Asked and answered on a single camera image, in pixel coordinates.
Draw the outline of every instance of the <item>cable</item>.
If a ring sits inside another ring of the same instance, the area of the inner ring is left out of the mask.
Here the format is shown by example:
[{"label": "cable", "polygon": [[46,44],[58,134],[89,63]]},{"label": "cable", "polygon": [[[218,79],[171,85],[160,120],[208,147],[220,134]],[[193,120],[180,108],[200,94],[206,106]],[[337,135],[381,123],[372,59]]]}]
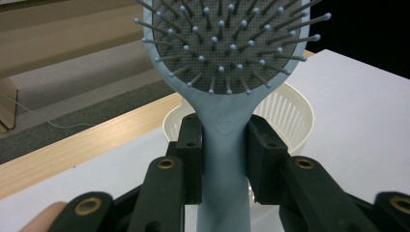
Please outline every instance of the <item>cable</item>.
[{"label": "cable", "polygon": [[38,116],[39,118],[41,118],[41,119],[45,120],[46,122],[48,122],[48,123],[49,123],[51,126],[53,126],[54,128],[58,128],[58,129],[62,129],[62,130],[68,130],[68,129],[78,128],[78,127],[94,127],[94,126],[95,126],[95,125],[93,125],[93,124],[75,124],[75,125],[69,126],[69,127],[58,126],[58,125],[52,123],[50,120],[46,119],[42,114],[37,113],[37,112],[35,112],[35,111],[33,111],[33,110],[27,108],[26,106],[22,105],[21,103],[19,103],[19,102],[17,102],[17,101],[14,101],[13,99],[11,99],[11,98],[9,98],[9,97],[3,95],[3,94],[0,94],[0,96],[3,97],[4,99],[10,101],[10,102],[15,103],[16,105],[18,105],[18,106],[20,106],[21,108],[27,110],[28,112],[35,114],[35,115]]}]

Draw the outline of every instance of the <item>light blue hairbrush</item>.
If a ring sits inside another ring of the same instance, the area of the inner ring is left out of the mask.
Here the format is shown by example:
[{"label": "light blue hairbrush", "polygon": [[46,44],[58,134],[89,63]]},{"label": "light blue hairbrush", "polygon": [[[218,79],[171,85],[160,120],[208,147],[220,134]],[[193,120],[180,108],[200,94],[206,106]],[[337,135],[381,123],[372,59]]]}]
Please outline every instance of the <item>light blue hairbrush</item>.
[{"label": "light blue hairbrush", "polygon": [[245,127],[259,103],[306,61],[309,7],[320,0],[136,0],[148,53],[203,125],[198,232],[249,232]]}]

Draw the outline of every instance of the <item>white table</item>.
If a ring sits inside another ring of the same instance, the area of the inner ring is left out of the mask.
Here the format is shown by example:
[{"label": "white table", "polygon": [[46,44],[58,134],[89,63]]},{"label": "white table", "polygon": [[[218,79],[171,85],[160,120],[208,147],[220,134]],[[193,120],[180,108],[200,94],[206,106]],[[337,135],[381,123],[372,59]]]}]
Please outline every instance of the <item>white table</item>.
[{"label": "white table", "polygon": [[[410,194],[410,81],[324,50],[287,83],[312,104],[315,126],[302,156],[318,160],[347,192],[368,202],[380,191]],[[0,201],[0,231],[16,231],[55,201],[101,190],[118,197],[140,185],[164,155],[161,129],[120,145]],[[195,209],[188,208],[187,231]],[[280,231],[278,207],[252,207],[253,231]]]}]

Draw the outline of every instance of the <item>hairbrush head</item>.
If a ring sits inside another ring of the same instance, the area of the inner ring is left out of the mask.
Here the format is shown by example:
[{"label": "hairbrush head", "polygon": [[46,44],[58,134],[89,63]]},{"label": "hairbrush head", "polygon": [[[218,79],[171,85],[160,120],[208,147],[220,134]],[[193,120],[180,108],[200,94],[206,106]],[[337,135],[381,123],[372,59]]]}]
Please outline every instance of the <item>hairbrush head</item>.
[{"label": "hairbrush head", "polygon": [[[307,7],[317,0],[222,2],[147,1],[143,6],[155,12],[151,24],[135,20],[152,30],[153,39],[145,41],[156,45],[154,59],[163,62],[170,77],[211,94],[249,94],[272,86],[277,75],[284,81],[297,62],[306,60],[306,42],[318,40],[308,37],[307,25],[330,17],[308,21]],[[174,56],[180,58],[162,58]]]}]

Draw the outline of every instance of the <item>screw hole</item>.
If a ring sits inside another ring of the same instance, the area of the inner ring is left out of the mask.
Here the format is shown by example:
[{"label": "screw hole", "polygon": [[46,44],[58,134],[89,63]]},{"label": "screw hole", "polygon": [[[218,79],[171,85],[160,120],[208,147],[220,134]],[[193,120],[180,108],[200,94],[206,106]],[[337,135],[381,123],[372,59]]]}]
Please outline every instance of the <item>screw hole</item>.
[{"label": "screw hole", "polygon": [[163,159],[158,163],[160,169],[168,169],[175,165],[174,161],[171,159]]},{"label": "screw hole", "polygon": [[304,169],[311,169],[314,167],[314,163],[308,159],[296,159],[296,165],[304,168]]},{"label": "screw hole", "polygon": [[161,224],[158,221],[152,221],[145,226],[145,232],[161,232]]},{"label": "screw hole", "polygon": [[410,215],[410,198],[393,196],[390,198],[390,203],[404,214]]},{"label": "screw hole", "polygon": [[102,201],[99,198],[90,197],[82,200],[75,206],[75,213],[79,216],[86,216],[96,212],[101,205]]},{"label": "screw hole", "polygon": [[271,148],[278,146],[276,143],[273,143],[273,142],[268,143],[267,145],[268,145],[268,147],[271,147]]},{"label": "screw hole", "polygon": [[353,221],[346,221],[346,220],[341,220],[338,223],[339,228],[341,231],[348,231],[348,232],[361,232],[363,231],[362,228],[354,223]]}]

